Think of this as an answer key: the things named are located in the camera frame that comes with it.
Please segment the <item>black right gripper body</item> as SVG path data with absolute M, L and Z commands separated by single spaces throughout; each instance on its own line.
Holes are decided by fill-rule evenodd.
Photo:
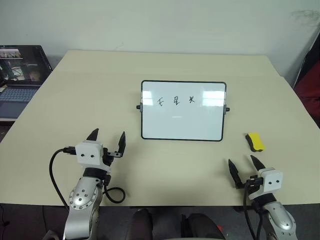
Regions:
M 242 189 L 247 189 L 248 193 L 255 193 L 263 185 L 263 178 L 253 175 L 252 178 L 247 179 L 245 183 L 242 184 Z

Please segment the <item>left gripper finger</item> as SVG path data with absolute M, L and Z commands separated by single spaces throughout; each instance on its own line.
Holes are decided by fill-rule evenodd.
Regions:
M 86 142 L 89 142 L 89 143 L 95 143 L 97 141 L 97 138 L 98 138 L 98 133 L 99 133 L 99 129 L 96 128 L 94 129 L 90 134 L 89 136 L 86 138 Z
M 116 156 L 118 158 L 121 158 L 123 156 L 125 148 L 126 148 L 126 133 L 125 131 L 123 131 L 118 142 L 118 151 L 116 153 Z

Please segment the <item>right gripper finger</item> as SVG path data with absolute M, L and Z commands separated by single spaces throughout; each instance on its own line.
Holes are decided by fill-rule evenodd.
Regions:
M 265 165 L 254 155 L 250 155 L 252 163 L 254 165 L 254 167 L 256 168 L 256 170 L 258 172 L 261 172 L 263 169 L 265 169 Z
M 236 188 L 243 188 L 243 183 L 242 183 L 241 178 L 238 174 L 239 173 L 238 169 L 236 168 L 235 164 L 230 159 L 228 159 L 228 168 L 229 168 L 230 175 L 234 181 L 235 187 Z

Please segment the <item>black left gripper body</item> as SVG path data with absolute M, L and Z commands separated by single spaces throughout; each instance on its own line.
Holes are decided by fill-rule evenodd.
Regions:
M 106 166 L 110 167 L 114 161 L 114 158 L 118 158 L 118 157 L 119 157 L 118 152 L 109 152 L 106 147 L 103 148 L 102 161 Z

